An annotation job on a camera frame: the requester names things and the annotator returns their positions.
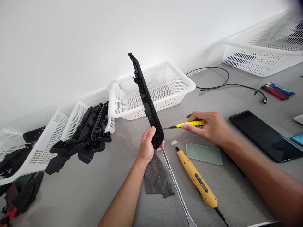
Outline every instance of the black cord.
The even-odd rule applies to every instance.
[[[215,207],[215,210],[216,210],[217,214],[220,216],[220,218],[222,219],[222,221],[224,221],[224,223],[226,224],[226,226],[229,227],[229,225],[226,223],[225,217],[223,216],[223,214],[221,213],[221,211],[219,210],[219,208]]]
[[[229,72],[228,72],[226,69],[223,69],[223,68],[220,68],[220,67],[203,67],[203,68],[194,69],[194,70],[190,71],[189,73],[187,73],[186,75],[190,74],[190,73],[193,72],[193,71],[199,70],[199,69],[209,69],[209,68],[218,68],[218,69],[224,70],[225,72],[227,72],[227,79],[226,79],[226,81],[224,82],[224,84],[222,84],[222,85],[220,85],[220,86],[216,86],[216,87],[201,88],[201,87],[196,86],[196,88],[201,89],[200,91],[206,91],[206,90],[217,89],[217,88],[221,88],[221,87],[228,86],[228,85],[236,85],[236,86],[245,87],[245,88],[249,88],[249,89],[255,90],[256,92],[255,92],[254,95],[256,95],[256,94],[259,92],[260,94],[263,95],[263,103],[264,103],[264,104],[267,103],[267,97],[265,96],[265,94],[264,94],[262,91],[260,91],[260,90],[258,90],[258,89],[256,89],[256,88],[249,87],[249,86],[245,86],[245,85],[241,85],[241,84],[226,84],[227,81],[228,81],[228,79],[229,79]]]

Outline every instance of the smartphone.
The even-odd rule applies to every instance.
[[[303,151],[250,111],[229,118],[268,157],[275,162],[286,162],[303,157]]]
[[[290,139],[303,147],[303,133],[291,137]]]

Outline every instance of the tabletop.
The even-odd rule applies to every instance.
[[[223,63],[217,66],[229,71],[229,83],[260,88],[267,82],[273,82],[296,92],[296,95],[281,101],[266,94],[268,102],[264,105],[262,96],[254,96],[254,91],[247,88],[227,86],[205,92],[195,89],[186,94],[180,104],[158,112],[163,127],[187,121],[186,116],[193,111],[218,111],[232,131],[260,153],[262,152],[230,123],[230,116],[250,110],[286,138],[303,131],[303,125],[293,120],[303,113],[303,63],[265,78]],[[190,76],[199,87],[221,85],[226,77],[226,72],[220,69],[207,69]],[[106,145],[103,152],[96,153],[90,164],[79,161],[77,155],[74,155],[59,173],[51,176],[45,174],[36,201],[25,214],[14,220],[14,226],[97,226],[131,169],[139,151],[142,133],[148,126],[146,117],[132,121],[116,119],[116,132],[112,135],[112,142]],[[186,143],[215,145],[183,129],[165,130],[164,133],[166,155],[192,219],[197,226],[225,226],[216,211],[202,201],[170,142],[176,140],[178,147],[184,151]],[[161,153],[159,156],[166,167]],[[227,223],[230,226],[249,226],[275,220],[252,183],[224,152],[221,152],[221,156],[221,166],[197,160],[192,162],[216,195]],[[303,158],[276,165],[303,181]],[[187,225],[177,195],[166,199],[162,195],[146,195],[144,183],[142,184],[134,226]]]

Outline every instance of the white storage basket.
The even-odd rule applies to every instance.
[[[165,61],[142,71],[156,111],[179,104],[195,83],[172,63]],[[145,116],[134,74],[115,81],[111,86],[111,115],[134,120]]]
[[[110,96],[110,89],[103,89],[100,91],[97,91],[89,96],[86,96],[82,99],[80,99],[70,117],[69,120],[66,124],[66,127],[64,129],[64,132],[62,134],[61,140],[65,141],[68,140],[72,137],[72,135],[75,133],[79,123],[82,121],[83,115],[86,113],[87,109],[90,106],[96,106],[100,103],[106,103],[106,101],[109,100],[109,96]],[[110,111],[108,111],[108,123],[107,126],[105,128],[105,132],[109,131],[110,133],[114,133],[115,132],[115,119],[113,117],[111,117],[110,115]]]
[[[303,61],[303,16],[282,13],[224,41],[223,62],[266,77]]]
[[[60,110],[51,110],[18,121],[0,131],[0,161],[4,156],[25,147],[23,134],[46,126],[38,141],[20,169],[11,177],[0,177],[0,185],[8,184],[21,175],[26,175],[46,169],[49,161],[56,154],[49,153],[50,148],[60,140],[68,117]]]

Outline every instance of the power cord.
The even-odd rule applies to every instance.
[[[210,87],[210,88],[201,88],[201,87],[196,86],[196,88],[201,89],[200,91],[206,91],[206,90],[217,89],[217,88],[221,88],[221,87],[228,86],[228,85],[236,85],[236,86],[246,87],[246,88],[255,90],[256,92],[254,93],[254,95],[256,95],[256,94],[259,92],[260,94],[263,95],[263,103],[264,103],[264,104],[267,103],[267,97],[265,96],[265,94],[264,94],[262,91],[260,91],[260,90],[258,90],[258,89],[256,89],[256,88],[249,87],[249,86],[245,86],[245,85],[241,85],[241,84],[226,84],[227,81],[228,81],[228,79],[229,79],[229,72],[228,72],[226,69],[223,69],[223,68],[220,68],[220,67],[203,67],[203,68],[194,69],[194,70],[190,71],[189,73],[187,73],[186,75],[190,74],[190,73],[193,72],[193,71],[199,70],[199,69],[210,69],[210,68],[218,68],[218,69],[224,70],[225,72],[227,72],[227,79],[226,79],[226,81],[224,82],[224,84],[222,84],[221,86]]]

